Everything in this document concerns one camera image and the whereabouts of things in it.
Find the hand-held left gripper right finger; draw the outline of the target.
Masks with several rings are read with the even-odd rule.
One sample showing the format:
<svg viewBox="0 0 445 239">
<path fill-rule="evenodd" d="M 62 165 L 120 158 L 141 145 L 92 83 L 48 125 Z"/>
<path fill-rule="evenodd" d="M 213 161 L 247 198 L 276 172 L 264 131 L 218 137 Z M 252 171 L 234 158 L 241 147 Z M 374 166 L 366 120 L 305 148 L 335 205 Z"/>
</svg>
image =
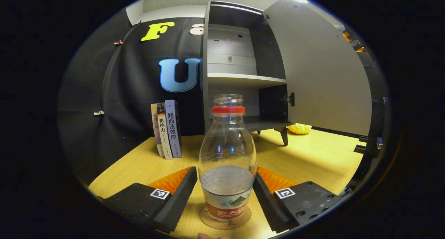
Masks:
<svg viewBox="0 0 445 239">
<path fill-rule="evenodd" d="M 276 233 L 315 220 L 348 194 L 348 187 L 336 195 L 313 181 L 297 183 L 262 167 L 257 167 L 253 188 Z"/>
</svg>

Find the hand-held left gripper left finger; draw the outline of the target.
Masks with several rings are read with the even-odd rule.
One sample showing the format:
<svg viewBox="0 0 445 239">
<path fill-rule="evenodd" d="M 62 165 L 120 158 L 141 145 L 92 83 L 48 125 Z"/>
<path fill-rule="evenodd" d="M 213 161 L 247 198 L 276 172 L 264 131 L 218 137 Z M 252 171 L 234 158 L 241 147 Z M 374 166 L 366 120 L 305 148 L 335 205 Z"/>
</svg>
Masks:
<svg viewBox="0 0 445 239">
<path fill-rule="evenodd" d="M 148 185 L 133 183 L 99 201 L 146 231 L 175 230 L 197 182 L 196 167 L 188 167 Z"/>
</svg>

